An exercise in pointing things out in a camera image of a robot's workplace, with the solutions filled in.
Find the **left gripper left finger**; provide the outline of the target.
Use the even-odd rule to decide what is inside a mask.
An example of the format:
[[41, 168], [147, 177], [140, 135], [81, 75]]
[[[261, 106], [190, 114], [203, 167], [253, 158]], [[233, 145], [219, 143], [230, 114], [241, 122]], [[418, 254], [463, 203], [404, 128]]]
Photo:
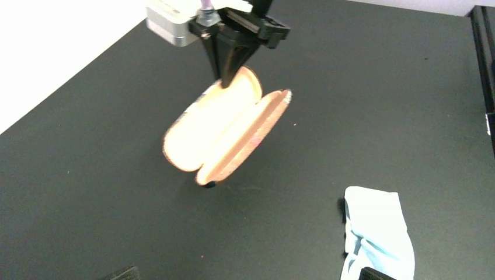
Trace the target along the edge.
[[140, 271], [137, 266], [129, 265], [100, 277], [99, 280], [140, 280]]

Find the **light blue cleaning cloth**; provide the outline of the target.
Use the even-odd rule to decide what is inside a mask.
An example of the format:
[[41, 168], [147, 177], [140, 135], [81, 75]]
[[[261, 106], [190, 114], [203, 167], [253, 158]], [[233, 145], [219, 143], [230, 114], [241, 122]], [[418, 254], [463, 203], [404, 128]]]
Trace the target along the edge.
[[413, 279], [414, 249], [398, 193], [349, 186], [344, 201], [347, 255], [341, 279], [358, 279], [365, 267], [393, 279]]

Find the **brown plaid glasses case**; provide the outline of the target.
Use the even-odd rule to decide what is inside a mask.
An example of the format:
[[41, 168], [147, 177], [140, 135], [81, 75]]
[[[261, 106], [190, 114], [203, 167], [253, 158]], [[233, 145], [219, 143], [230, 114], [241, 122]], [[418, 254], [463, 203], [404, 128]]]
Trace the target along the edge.
[[163, 136], [162, 153], [174, 167], [196, 172], [213, 187], [229, 177], [272, 130], [292, 99], [289, 89], [263, 94], [255, 72], [242, 66], [231, 84], [208, 87]]

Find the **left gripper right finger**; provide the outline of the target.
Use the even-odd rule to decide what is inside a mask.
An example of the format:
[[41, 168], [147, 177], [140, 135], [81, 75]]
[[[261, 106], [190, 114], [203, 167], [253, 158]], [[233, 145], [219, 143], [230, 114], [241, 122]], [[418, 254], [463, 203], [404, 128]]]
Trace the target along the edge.
[[365, 267], [361, 270], [359, 280], [396, 280], [383, 272], [377, 271], [371, 267]]

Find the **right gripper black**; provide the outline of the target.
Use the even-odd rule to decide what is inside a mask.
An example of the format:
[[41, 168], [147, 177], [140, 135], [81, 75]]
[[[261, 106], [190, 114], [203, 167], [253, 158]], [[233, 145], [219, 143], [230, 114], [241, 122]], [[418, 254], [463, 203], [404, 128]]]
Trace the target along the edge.
[[[214, 79], [221, 81], [222, 88], [228, 88], [235, 75], [247, 60], [258, 50], [260, 44], [274, 49], [285, 40], [291, 28], [268, 15], [272, 1], [249, 1], [251, 12], [233, 9], [220, 11], [222, 25], [213, 34], [202, 34], [201, 41], [207, 53]], [[237, 41], [220, 32], [236, 31], [253, 36], [255, 40]]]

